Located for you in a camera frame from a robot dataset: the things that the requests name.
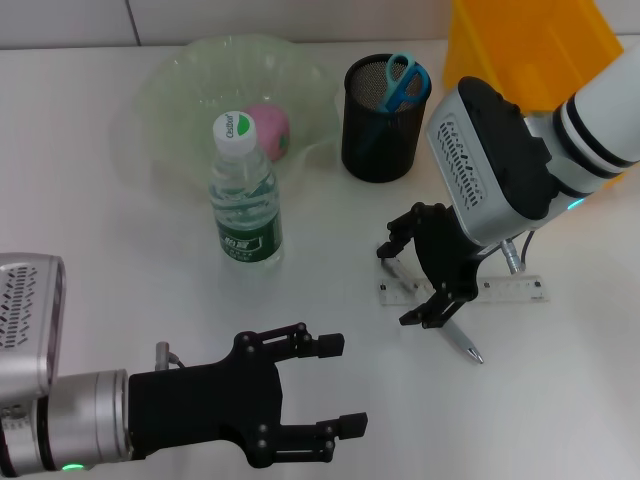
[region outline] ruler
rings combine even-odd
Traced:
[[[383,278],[377,283],[381,305],[420,305],[435,292],[426,278],[416,280],[415,292],[409,292],[396,278]],[[542,277],[538,275],[478,278],[478,297],[471,303],[543,303],[549,297]]]

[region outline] robotic arm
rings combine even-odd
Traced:
[[[240,333],[210,365],[56,378],[64,297],[60,258],[0,255],[0,477],[141,460],[214,440],[238,445],[255,468],[330,462],[336,438],[364,435],[365,413],[280,424],[276,363],[340,356],[340,334],[316,340],[298,323]]]
[[[413,239],[435,294],[402,325],[443,327],[478,295],[480,263],[582,202],[640,160],[640,47],[620,56],[554,112],[524,117],[485,82],[460,80],[426,130],[452,206],[414,205],[388,224],[378,258]],[[518,270],[517,262],[511,265]]]

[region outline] white table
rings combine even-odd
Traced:
[[[365,55],[410,50],[435,82],[426,118],[443,95],[446,42],[308,48],[340,79]],[[286,254],[266,280],[243,279],[222,261],[208,205],[163,203],[151,187],[118,176],[114,164],[139,148],[127,144],[122,112],[175,51],[0,52],[0,251],[65,260],[60,374],[149,371],[159,340],[188,365],[214,362],[242,330],[304,321],[314,335],[342,332],[346,348],[341,358],[281,364],[283,421],[366,411],[369,427],[363,439],[339,442],[328,465],[257,471],[234,445],[217,442],[77,475],[639,478],[640,170],[536,234],[528,263],[546,280],[550,303],[456,314],[485,358],[477,366],[438,331],[401,327],[404,309],[377,301],[383,274],[374,251],[386,223],[416,201],[448,201],[424,139],[414,168],[396,182],[366,184],[328,158],[300,188],[285,188]],[[412,255],[404,259],[415,266]],[[480,274],[507,274],[504,260],[495,255]]]

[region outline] plastic bottle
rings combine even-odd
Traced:
[[[278,183],[258,146],[253,119],[227,112],[213,124],[218,155],[209,186],[220,245],[231,258],[261,265],[282,254]]]

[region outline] black pen holder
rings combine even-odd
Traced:
[[[342,163],[366,182],[390,182],[411,169],[431,92],[429,85],[419,103],[404,102],[390,113],[378,111],[387,90],[385,71],[390,58],[391,54],[363,58],[351,66],[344,79]],[[406,59],[399,58],[392,66],[394,78],[400,77],[405,68]],[[422,81],[415,75],[406,93],[418,95]]]

